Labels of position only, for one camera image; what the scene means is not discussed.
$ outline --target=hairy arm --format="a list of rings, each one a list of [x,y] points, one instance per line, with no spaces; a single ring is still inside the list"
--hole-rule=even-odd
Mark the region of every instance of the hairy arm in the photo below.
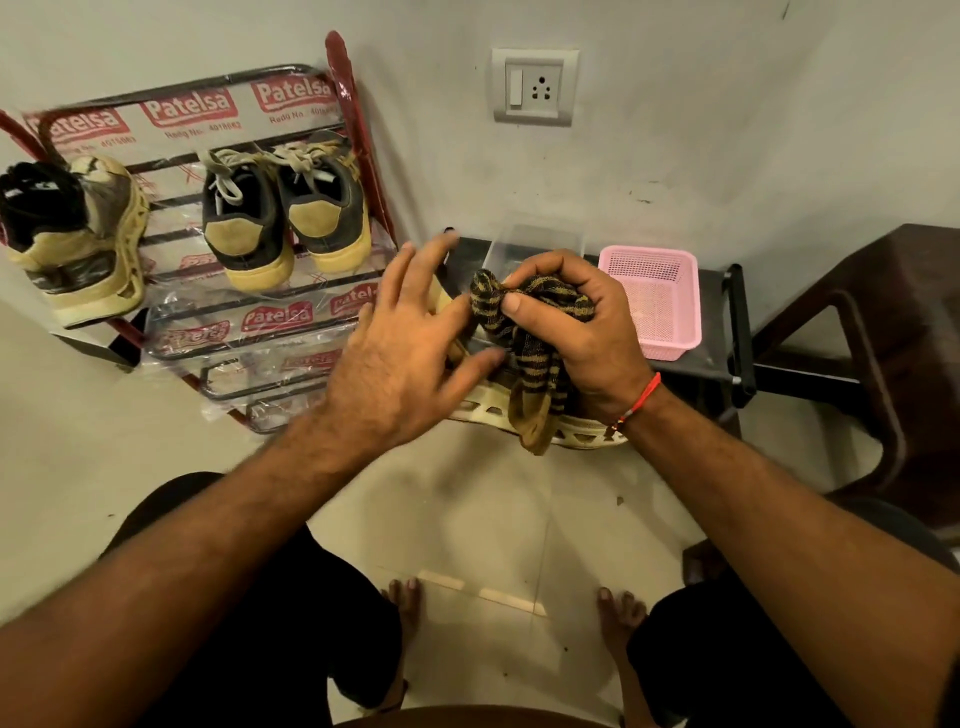
[[[447,376],[469,301],[428,313],[442,235],[388,266],[324,402],[268,446],[0,628],[0,725],[120,726],[170,685],[258,569],[377,456],[430,429],[501,360]]]
[[[503,310],[557,347],[610,424],[652,375],[622,287],[565,252],[505,282],[554,274],[596,303],[581,324],[520,294]],[[933,726],[960,653],[960,578],[799,483],[659,388],[625,425],[830,697],[858,726]]]
[[[257,569],[363,467],[318,422],[281,438],[0,629],[0,723],[124,725]]]

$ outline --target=white wall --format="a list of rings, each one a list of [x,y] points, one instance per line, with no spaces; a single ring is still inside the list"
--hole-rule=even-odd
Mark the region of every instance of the white wall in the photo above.
[[[323,62],[336,29],[409,236],[495,235],[508,209],[579,218],[741,262],[756,325],[902,222],[960,227],[960,4],[786,6],[33,0],[0,23],[0,107]],[[581,49],[571,129],[493,123],[493,46]]]

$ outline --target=floor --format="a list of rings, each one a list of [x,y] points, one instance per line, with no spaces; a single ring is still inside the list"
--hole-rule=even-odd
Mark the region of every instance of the floor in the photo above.
[[[204,419],[164,373],[125,374],[0,305],[0,621],[89,564],[163,481],[230,468],[260,440]],[[745,439],[826,491],[870,470],[874,441],[832,410],[761,395]],[[444,422],[367,469],[310,522],[377,585],[417,575],[426,624],[407,705],[499,703],[615,725],[601,584],[648,603],[682,586],[697,524],[633,451],[552,448]],[[337,721],[355,706],[330,690]]]

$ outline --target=fingernail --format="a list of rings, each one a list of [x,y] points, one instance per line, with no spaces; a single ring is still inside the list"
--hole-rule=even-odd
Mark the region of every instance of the fingernail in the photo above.
[[[520,295],[518,293],[508,293],[503,297],[503,303],[500,304],[500,309],[504,313],[516,313],[520,308]]]

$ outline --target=shoelace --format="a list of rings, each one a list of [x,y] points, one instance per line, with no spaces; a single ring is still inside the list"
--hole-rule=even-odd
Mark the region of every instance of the shoelace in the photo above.
[[[216,178],[210,189],[216,189],[214,199],[217,204],[217,214],[223,214],[224,202],[229,205],[243,204],[243,192],[233,181],[233,172],[244,164],[259,164],[267,155],[263,152],[235,152],[232,149],[221,149],[219,152],[199,152],[197,157],[206,169]]]
[[[341,148],[338,141],[324,141],[307,144],[303,141],[293,141],[277,147],[272,152],[265,152],[264,158],[273,164],[290,167],[299,177],[303,177],[307,186],[313,192],[319,192],[317,181],[333,182],[336,178],[329,172],[320,169],[320,160],[324,157],[333,157]],[[352,167],[354,165],[353,151],[342,159],[344,165]]]

